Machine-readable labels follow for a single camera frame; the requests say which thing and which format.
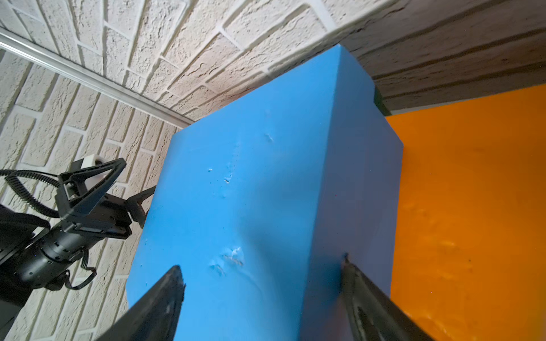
blue foam block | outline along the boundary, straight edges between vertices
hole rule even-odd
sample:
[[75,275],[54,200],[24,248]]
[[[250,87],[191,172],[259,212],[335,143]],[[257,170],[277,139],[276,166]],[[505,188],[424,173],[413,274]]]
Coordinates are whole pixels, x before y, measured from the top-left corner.
[[175,134],[127,281],[172,265],[176,340],[350,340],[349,252],[390,292],[403,145],[336,46]]

black cable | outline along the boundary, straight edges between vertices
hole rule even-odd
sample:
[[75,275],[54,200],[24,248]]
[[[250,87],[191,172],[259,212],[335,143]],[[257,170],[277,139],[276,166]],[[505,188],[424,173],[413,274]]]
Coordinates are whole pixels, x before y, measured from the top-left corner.
[[97,269],[94,267],[87,267],[88,262],[89,262],[89,250],[85,249],[84,256],[81,258],[80,267],[84,270],[91,271],[92,273],[89,275],[89,277],[87,277],[86,280],[84,280],[77,286],[72,286],[72,284],[70,283],[70,270],[66,270],[67,279],[64,282],[64,286],[72,290],[80,290],[85,288],[87,284],[91,283],[93,278],[95,278],[95,276],[97,275]]
[[59,181],[54,178],[50,178],[49,176],[46,176],[46,174],[54,176],[53,174],[40,172],[40,171],[12,170],[12,169],[0,170],[0,176],[5,176],[6,183],[11,187],[13,192],[15,192],[15,194],[19,198],[21,198],[24,202],[26,202],[32,208],[34,208],[36,212],[51,218],[58,218],[59,212],[39,202],[18,179],[18,177],[34,179],[34,180],[45,182],[51,186],[58,188],[60,186]]

coiled cable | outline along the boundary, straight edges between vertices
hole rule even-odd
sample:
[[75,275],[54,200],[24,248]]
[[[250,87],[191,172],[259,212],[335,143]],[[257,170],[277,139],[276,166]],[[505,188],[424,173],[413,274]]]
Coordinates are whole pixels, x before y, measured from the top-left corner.
[[47,217],[58,218],[59,212],[56,210],[45,206],[43,203],[39,202],[22,184],[18,179],[19,177],[33,179],[45,182],[55,188],[58,188],[59,181],[57,179],[51,178],[50,176],[55,176],[54,174],[40,172],[40,171],[30,171],[30,170],[13,170],[13,169],[0,169],[0,176],[5,176],[5,181],[13,192],[21,198],[25,203],[34,208],[36,212],[41,213]]

white brick wall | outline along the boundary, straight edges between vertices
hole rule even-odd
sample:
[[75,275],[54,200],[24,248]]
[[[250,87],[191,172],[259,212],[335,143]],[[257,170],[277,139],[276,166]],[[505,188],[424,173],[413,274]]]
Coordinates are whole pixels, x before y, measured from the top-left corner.
[[[32,0],[14,4],[32,11]],[[127,198],[157,183],[170,138],[177,128],[0,50],[0,168],[58,174],[75,159],[99,153],[124,157],[126,170],[111,189]],[[24,181],[52,206],[54,189]],[[0,180],[0,202],[35,213]],[[9,341],[93,340],[128,309],[124,294],[141,228],[125,241],[102,241],[91,249],[98,267],[80,291],[34,290],[8,334]],[[88,276],[72,271],[76,283]]]
[[0,23],[196,120],[388,1],[0,0]]

robotic arm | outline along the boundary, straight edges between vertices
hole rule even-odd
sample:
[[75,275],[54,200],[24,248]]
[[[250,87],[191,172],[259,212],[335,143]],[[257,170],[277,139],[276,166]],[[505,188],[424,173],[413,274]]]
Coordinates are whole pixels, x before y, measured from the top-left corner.
[[[87,266],[89,249],[105,238],[126,239],[132,233],[133,220],[144,226],[146,212],[141,204],[155,187],[127,200],[118,198],[106,192],[126,166],[125,160],[120,158],[83,169],[82,162],[83,159],[73,162],[69,171],[58,179],[35,171],[0,170],[0,176],[5,176],[14,192],[36,211],[60,219],[51,227],[47,220],[0,205],[0,340],[8,333],[32,290],[84,288],[97,275],[95,268]],[[58,211],[36,200],[18,177],[55,186]],[[34,235],[37,228],[42,231]],[[80,259],[81,267],[91,274],[73,286],[68,268]]]

